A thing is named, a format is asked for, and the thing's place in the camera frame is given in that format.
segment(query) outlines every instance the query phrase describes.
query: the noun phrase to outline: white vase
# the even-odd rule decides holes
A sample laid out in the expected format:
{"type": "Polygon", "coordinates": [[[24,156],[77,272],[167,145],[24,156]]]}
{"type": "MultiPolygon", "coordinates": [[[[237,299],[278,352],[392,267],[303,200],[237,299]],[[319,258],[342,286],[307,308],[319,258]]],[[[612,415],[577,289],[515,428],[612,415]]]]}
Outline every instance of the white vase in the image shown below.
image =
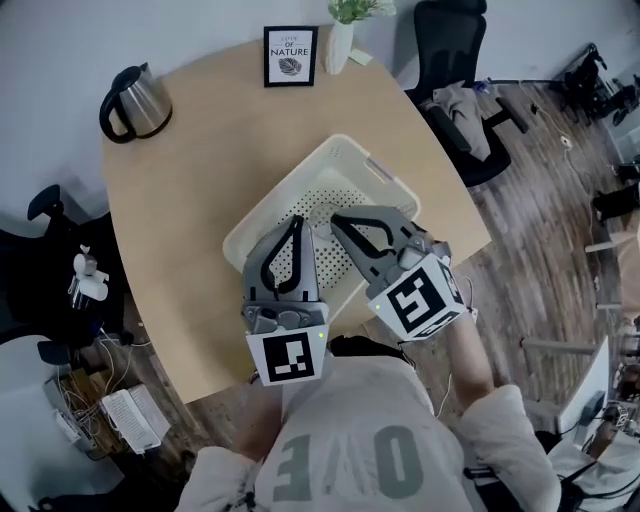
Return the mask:
{"type": "Polygon", "coordinates": [[[324,69],[330,75],[337,75],[347,63],[353,44],[353,23],[345,25],[336,21],[329,34],[324,56],[324,69]]]}

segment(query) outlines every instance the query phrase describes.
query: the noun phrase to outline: white wall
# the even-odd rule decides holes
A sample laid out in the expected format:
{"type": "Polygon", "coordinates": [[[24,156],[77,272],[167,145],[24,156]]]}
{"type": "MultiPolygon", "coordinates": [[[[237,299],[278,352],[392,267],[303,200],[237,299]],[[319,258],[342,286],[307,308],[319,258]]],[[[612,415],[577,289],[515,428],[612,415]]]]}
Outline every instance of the white wall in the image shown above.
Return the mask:
{"type": "MultiPolygon", "coordinates": [[[[412,9],[357,29],[365,47],[415,85],[412,9]]],[[[637,60],[634,0],[488,0],[478,77],[549,78],[589,41],[613,73],[637,60]]],[[[35,235],[27,204],[60,183],[91,215],[107,209],[97,111],[112,78],[149,61],[166,73],[261,37],[264,25],[330,21],[326,0],[7,0],[0,9],[0,229],[35,235]]]]}
{"type": "MultiPolygon", "coordinates": [[[[640,60],[620,73],[618,79],[624,85],[631,85],[634,83],[634,74],[640,76],[640,60]]],[[[613,126],[613,115],[609,116],[605,125],[621,162],[629,162],[640,154],[640,108],[628,114],[618,126],[613,126]]]]}
{"type": "MultiPolygon", "coordinates": [[[[395,57],[392,69],[400,85],[412,88],[418,80],[418,59],[407,33],[412,30],[408,14],[416,2],[401,2],[396,39],[404,54],[395,57]],[[413,59],[407,64],[411,51],[413,59]]],[[[640,5],[635,0],[487,0],[487,5],[478,79],[553,79],[590,42],[598,46],[614,76],[640,53],[640,5]]]]}
{"type": "Polygon", "coordinates": [[[107,209],[98,108],[122,69],[163,74],[261,37],[264,25],[328,23],[324,1],[7,0],[0,10],[0,229],[35,235],[28,202],[60,183],[107,209]]]}

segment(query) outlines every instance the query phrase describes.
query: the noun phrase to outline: wooden table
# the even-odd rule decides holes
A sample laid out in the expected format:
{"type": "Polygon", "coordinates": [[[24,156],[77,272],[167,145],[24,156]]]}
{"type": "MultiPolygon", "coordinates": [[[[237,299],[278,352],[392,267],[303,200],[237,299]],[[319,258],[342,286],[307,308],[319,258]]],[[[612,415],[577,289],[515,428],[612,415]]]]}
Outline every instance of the wooden table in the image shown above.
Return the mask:
{"type": "MultiPolygon", "coordinates": [[[[314,87],[263,87],[262,41],[164,77],[174,115],[148,140],[105,139],[104,176],[136,304],[178,394],[196,400],[246,379],[241,275],[222,254],[231,229],[333,133],[345,133],[421,199],[417,222],[459,263],[489,234],[451,162],[404,92],[372,61],[314,87]]],[[[370,318],[364,293],[332,334],[370,318]]]]}
{"type": "Polygon", "coordinates": [[[640,214],[634,212],[623,231],[609,233],[611,241],[587,245],[585,252],[615,249],[620,271],[620,302],[596,304],[597,309],[619,309],[629,322],[640,316],[640,214]]]}

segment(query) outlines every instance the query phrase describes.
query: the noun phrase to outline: kettle handle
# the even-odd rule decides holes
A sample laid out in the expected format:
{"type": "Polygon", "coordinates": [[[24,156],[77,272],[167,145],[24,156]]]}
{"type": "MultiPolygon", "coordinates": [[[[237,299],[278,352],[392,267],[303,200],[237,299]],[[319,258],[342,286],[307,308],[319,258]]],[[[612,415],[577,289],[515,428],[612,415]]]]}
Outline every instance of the kettle handle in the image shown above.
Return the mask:
{"type": "Polygon", "coordinates": [[[126,117],[123,118],[124,110],[121,108],[119,93],[120,91],[117,89],[111,89],[104,98],[102,105],[100,106],[100,128],[102,128],[104,134],[113,142],[117,144],[124,144],[125,142],[130,142],[135,139],[136,134],[133,131],[129,120],[126,119],[126,117]],[[122,124],[127,128],[127,131],[120,135],[113,131],[113,126],[109,120],[111,111],[114,108],[116,109],[122,124]]]}

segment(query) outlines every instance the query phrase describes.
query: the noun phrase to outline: person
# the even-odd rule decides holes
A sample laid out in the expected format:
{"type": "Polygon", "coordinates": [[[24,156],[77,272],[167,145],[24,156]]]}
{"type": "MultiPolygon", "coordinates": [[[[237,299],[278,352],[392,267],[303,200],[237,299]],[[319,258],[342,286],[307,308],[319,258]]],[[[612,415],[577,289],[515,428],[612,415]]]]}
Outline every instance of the person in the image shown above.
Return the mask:
{"type": "Polygon", "coordinates": [[[464,408],[458,437],[434,416],[400,351],[367,338],[337,338],[321,379],[252,385],[231,450],[199,452],[177,512],[482,510],[465,476],[461,442],[521,510],[557,510],[560,482],[519,388],[494,387],[469,313],[445,329],[464,408]]]}

